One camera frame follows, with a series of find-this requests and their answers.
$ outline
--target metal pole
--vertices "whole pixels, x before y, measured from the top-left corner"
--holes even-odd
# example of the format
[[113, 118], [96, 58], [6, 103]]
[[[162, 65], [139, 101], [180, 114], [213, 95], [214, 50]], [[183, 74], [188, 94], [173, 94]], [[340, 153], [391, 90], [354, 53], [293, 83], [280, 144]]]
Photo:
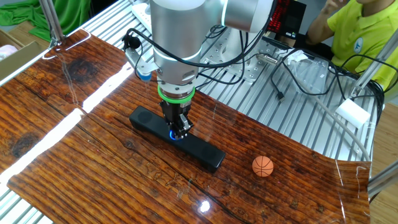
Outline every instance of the metal pole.
[[47, 20], [47, 24], [49, 25], [51, 35], [50, 46], [53, 46], [56, 43], [62, 41], [65, 36], [63, 35], [60, 21], [58, 20], [52, 0], [39, 0], [39, 2], [42, 6], [44, 16]]
[[395, 161], [369, 180], [368, 194], [373, 197], [398, 181], [398, 161]]
[[[398, 29], [394, 32], [394, 34], [391, 36], [391, 38], [388, 40], [386, 45], [383, 47], [383, 49], [380, 51], [379, 55], [376, 57], [376, 59], [385, 62], [390, 55], [395, 51], [395, 49], [398, 47]], [[361, 75], [361, 78], [358, 79], [358, 81], [355, 83], [354, 90], [351, 94], [352, 97], [358, 96], [363, 88], [369, 83], [369, 81], [372, 79], [372, 77], [376, 74], [376, 72], [381, 68], [382, 64], [378, 62], [372, 62], [370, 64], [369, 68], [366, 69], [365, 73]]]

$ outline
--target person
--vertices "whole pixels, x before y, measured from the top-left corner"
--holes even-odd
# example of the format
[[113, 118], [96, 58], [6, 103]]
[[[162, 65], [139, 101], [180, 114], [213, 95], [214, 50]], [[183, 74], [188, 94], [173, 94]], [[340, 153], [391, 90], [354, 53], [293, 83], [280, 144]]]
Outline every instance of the person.
[[[398, 1], [396, 0], [327, 0], [319, 16], [312, 22], [306, 35], [306, 44], [316, 46], [334, 37], [331, 46], [332, 62], [342, 66], [355, 54], [376, 58], [398, 28]], [[345, 69], [361, 74], [372, 63], [371, 59], [354, 57]], [[398, 49], [386, 60], [398, 67]], [[383, 65], [373, 80], [386, 89], [396, 78], [396, 71]]]

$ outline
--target pink object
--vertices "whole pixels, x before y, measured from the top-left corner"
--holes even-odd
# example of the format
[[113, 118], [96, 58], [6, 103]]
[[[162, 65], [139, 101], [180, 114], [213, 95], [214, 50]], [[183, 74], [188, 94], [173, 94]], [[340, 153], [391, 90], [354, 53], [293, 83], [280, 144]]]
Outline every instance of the pink object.
[[13, 53], [17, 52], [18, 49], [16, 49], [12, 45], [4, 45], [0, 47], [0, 61], [5, 59], [6, 57], [12, 55]]

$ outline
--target basketball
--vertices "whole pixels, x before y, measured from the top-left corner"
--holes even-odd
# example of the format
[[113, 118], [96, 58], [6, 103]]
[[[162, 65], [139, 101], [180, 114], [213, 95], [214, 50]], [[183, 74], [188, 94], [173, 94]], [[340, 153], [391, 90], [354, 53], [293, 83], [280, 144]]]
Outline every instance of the basketball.
[[256, 175], [267, 177], [274, 170], [274, 163], [266, 156], [259, 156], [253, 161], [252, 167]]

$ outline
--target black block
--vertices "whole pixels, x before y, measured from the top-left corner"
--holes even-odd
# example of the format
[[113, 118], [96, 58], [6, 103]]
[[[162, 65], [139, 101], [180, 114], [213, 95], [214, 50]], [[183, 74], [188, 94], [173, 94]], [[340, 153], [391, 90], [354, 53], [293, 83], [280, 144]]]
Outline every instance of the black block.
[[170, 138], [169, 127], [164, 119], [142, 106], [130, 115], [132, 126], [140, 131], [148, 131], [182, 152], [197, 159], [207, 170], [216, 172], [225, 157], [225, 153], [204, 140], [188, 133], [182, 140]]

